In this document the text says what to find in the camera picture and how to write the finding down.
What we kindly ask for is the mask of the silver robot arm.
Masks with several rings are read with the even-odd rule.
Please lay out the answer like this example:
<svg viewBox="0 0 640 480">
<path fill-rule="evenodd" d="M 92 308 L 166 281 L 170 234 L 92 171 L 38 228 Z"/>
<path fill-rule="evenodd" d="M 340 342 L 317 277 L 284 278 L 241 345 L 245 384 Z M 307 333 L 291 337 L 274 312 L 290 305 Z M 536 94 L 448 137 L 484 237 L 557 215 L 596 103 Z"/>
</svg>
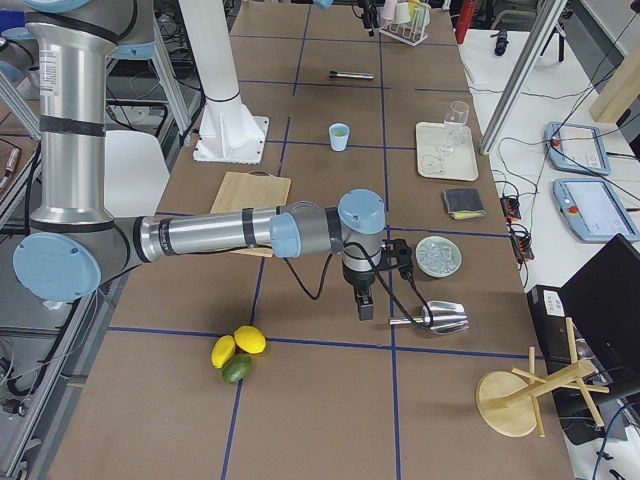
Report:
<svg viewBox="0 0 640 480">
<path fill-rule="evenodd" d="M 397 269 L 411 280 L 411 250 L 384 236 L 382 198 L 367 189 L 334 207 L 304 202 L 189 217 L 113 216 L 104 203 L 106 62 L 151 35 L 140 1 L 30 1 L 26 26 L 39 46 L 42 201 L 13 254 L 18 281 L 44 300 L 71 302 L 165 256 L 268 247 L 291 260 L 338 255 L 359 317 L 371 286 Z"/>
</svg>

